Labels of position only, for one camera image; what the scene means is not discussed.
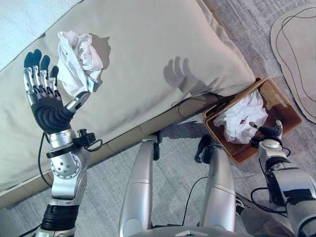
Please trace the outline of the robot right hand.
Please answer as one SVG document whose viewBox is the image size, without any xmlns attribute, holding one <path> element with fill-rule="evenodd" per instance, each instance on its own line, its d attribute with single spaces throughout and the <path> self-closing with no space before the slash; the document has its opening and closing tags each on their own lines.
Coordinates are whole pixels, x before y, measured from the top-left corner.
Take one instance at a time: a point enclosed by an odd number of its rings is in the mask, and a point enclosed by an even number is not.
<svg viewBox="0 0 316 237">
<path fill-rule="evenodd" d="M 258 136 L 254 136 L 252 138 L 252 141 L 262 141 L 264 139 L 274 139 L 281 141 L 282 133 L 283 133 L 283 126 L 280 120 L 274 119 L 273 126 L 268 127 L 268 126 L 259 126 L 253 121 L 249 122 L 249 125 L 252 128 L 255 128 L 258 130 L 264 137 L 260 138 Z"/>
</svg>

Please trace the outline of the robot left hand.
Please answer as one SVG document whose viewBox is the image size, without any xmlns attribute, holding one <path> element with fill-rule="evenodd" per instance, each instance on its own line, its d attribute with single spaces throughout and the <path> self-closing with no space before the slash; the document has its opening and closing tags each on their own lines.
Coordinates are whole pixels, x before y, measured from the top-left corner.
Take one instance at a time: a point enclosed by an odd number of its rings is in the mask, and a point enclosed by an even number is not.
<svg viewBox="0 0 316 237">
<path fill-rule="evenodd" d="M 58 90 L 59 68 L 50 70 L 50 57 L 39 49 L 28 52 L 24 59 L 24 86 L 33 116 L 38 126 L 47 134 L 71 129 L 70 121 L 87 101 L 90 92 L 79 93 L 67 105 L 62 102 Z"/>
</svg>

